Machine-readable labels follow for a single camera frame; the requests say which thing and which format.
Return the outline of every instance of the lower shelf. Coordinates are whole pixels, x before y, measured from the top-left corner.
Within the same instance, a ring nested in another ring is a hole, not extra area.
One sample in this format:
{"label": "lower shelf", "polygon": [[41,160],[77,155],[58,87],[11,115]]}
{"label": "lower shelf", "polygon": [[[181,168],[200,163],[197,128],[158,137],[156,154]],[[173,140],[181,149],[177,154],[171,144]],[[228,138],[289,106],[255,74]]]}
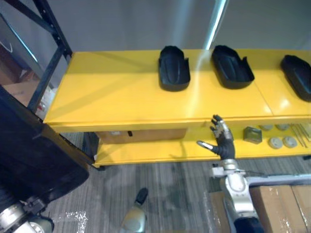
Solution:
{"label": "lower shelf", "polygon": [[[262,142],[253,144],[243,141],[242,127],[231,128],[236,148],[236,158],[263,158],[310,154],[310,142],[304,137],[307,148],[302,146],[291,128],[280,131],[275,126],[270,131],[262,131]],[[271,137],[293,136],[297,140],[297,147],[287,148],[283,145],[280,149],[273,149],[268,145]],[[203,140],[216,144],[214,136],[208,127],[189,128],[186,136],[179,140],[163,140],[154,142],[138,142],[128,144],[100,144],[94,166],[156,163],[156,162],[185,162],[218,160],[214,153],[196,144]]]}

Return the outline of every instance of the round metal disc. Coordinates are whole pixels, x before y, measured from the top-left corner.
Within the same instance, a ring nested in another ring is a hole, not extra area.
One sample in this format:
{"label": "round metal disc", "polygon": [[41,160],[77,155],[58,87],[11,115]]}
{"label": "round metal disc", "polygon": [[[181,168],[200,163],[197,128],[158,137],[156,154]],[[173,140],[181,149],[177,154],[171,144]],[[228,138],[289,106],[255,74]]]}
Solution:
{"label": "round metal disc", "polygon": [[269,139],[269,146],[273,149],[280,149],[282,148],[283,143],[278,137],[272,137]]}
{"label": "round metal disc", "polygon": [[287,130],[287,129],[290,127],[290,125],[289,125],[289,124],[279,124],[279,125],[276,125],[276,127],[277,127],[279,130],[284,131],[284,130]]}
{"label": "round metal disc", "polygon": [[259,128],[265,131],[269,131],[273,128],[273,125],[259,125]]}
{"label": "round metal disc", "polygon": [[296,139],[294,139],[293,137],[285,137],[283,138],[283,143],[285,146],[287,146],[288,148],[294,148],[297,146],[297,141]]}

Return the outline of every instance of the gray carpet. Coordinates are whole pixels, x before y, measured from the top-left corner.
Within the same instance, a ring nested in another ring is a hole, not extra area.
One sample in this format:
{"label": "gray carpet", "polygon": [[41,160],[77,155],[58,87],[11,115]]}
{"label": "gray carpet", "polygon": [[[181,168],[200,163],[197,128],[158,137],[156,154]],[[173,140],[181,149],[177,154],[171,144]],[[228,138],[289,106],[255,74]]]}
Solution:
{"label": "gray carpet", "polygon": [[[122,165],[105,171],[90,168],[89,179],[50,203],[43,215],[54,219],[55,233],[118,232],[137,192],[147,187],[144,209],[148,232],[215,232],[208,193],[220,188],[208,175],[213,163]],[[311,161],[301,157],[239,160],[239,164],[266,174],[311,172]]]}

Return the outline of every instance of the black plastic tray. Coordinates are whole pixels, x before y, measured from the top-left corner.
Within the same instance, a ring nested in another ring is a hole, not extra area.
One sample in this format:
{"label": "black plastic tray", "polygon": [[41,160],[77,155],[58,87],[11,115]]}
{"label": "black plastic tray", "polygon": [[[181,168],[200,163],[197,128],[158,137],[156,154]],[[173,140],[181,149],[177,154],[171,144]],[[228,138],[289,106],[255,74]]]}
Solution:
{"label": "black plastic tray", "polygon": [[286,55],[281,67],[296,94],[303,100],[311,101],[311,66],[299,57]]}
{"label": "black plastic tray", "polygon": [[255,79],[246,57],[241,60],[238,53],[227,46],[217,45],[213,51],[212,60],[218,78],[226,88],[244,88]]}
{"label": "black plastic tray", "polygon": [[176,46],[165,46],[159,58],[159,83],[167,91],[181,91],[188,87],[190,71],[188,58]]}

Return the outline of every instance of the black metal frame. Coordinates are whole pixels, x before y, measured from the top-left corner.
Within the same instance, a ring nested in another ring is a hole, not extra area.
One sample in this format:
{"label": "black metal frame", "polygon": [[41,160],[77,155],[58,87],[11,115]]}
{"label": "black metal frame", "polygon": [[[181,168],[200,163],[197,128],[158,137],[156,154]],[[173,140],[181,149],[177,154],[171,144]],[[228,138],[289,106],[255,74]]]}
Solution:
{"label": "black metal frame", "polygon": [[[57,49],[50,60],[46,70],[44,71],[42,78],[27,106],[27,108],[32,111],[34,114],[37,110],[37,107],[43,97],[43,94],[49,85],[52,74],[54,73],[59,60],[62,56],[66,59],[67,63],[70,62],[72,51],[69,47],[67,40],[65,39],[64,34],[62,33],[56,18],[47,2],[47,0],[33,0],[36,8],[38,9],[40,16],[38,16],[35,12],[29,9],[25,4],[20,2],[19,0],[4,0],[9,5],[13,6],[15,9],[20,11],[22,14],[27,16],[29,19],[37,23],[39,26],[48,31],[54,41],[57,44]],[[92,159],[94,162],[93,156],[97,152],[99,139],[95,133],[87,132],[84,134],[83,141],[83,152]]]}

